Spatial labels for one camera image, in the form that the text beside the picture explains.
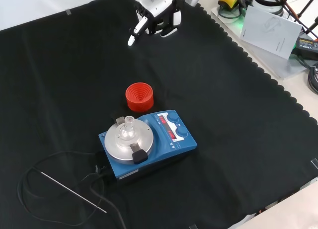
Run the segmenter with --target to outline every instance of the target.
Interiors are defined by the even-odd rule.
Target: blue knob
[[[177,113],[169,113],[168,116],[167,116],[168,120],[173,122],[173,123],[176,123],[179,121],[179,116],[177,115]]]
[[[181,137],[187,137],[188,136],[188,130],[184,126],[178,127],[175,132],[177,133],[177,135],[179,135]]]

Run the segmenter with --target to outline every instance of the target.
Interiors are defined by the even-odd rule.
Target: tape
[[[194,224],[194,225],[190,226],[189,229],[198,229],[198,227]]]
[[[311,163],[318,169],[318,160],[316,158],[314,158]]]

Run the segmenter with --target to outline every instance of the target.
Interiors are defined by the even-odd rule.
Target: metal rod
[[[93,205],[94,207],[100,209],[102,212],[107,213],[105,210],[103,210],[102,208],[98,207],[97,205],[95,205],[94,203],[92,203],[91,201],[87,200],[86,198],[82,197],[80,194],[74,192],[72,189],[69,189],[67,186],[63,185],[62,183],[60,183],[59,181],[55,180],[54,178],[51,178],[50,176],[48,176],[47,174],[43,173],[42,171],[39,170],[40,173],[42,173],[45,177],[51,179],[52,181],[54,181],[55,183],[59,184],[60,186],[62,186],[63,188],[69,190],[71,193],[75,194],[76,196],[82,198],[83,200],[87,201],[89,204]]]
[[[298,18],[300,18],[302,15],[303,15],[303,13],[306,11],[306,9],[309,7],[309,5],[311,5],[311,3],[313,2],[314,0],[310,0],[308,3],[307,3],[307,5],[302,9],[302,11],[300,11],[300,13],[297,15],[298,16]]]

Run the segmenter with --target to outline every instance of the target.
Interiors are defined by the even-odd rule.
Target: control panel
[[[176,111],[156,112],[153,113],[152,116],[155,118],[160,129],[164,132],[171,149],[181,149],[196,145]]]

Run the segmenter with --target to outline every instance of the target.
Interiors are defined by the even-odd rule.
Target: yellow device
[[[219,0],[218,4],[223,7],[224,10],[231,11],[238,5],[237,0]]]

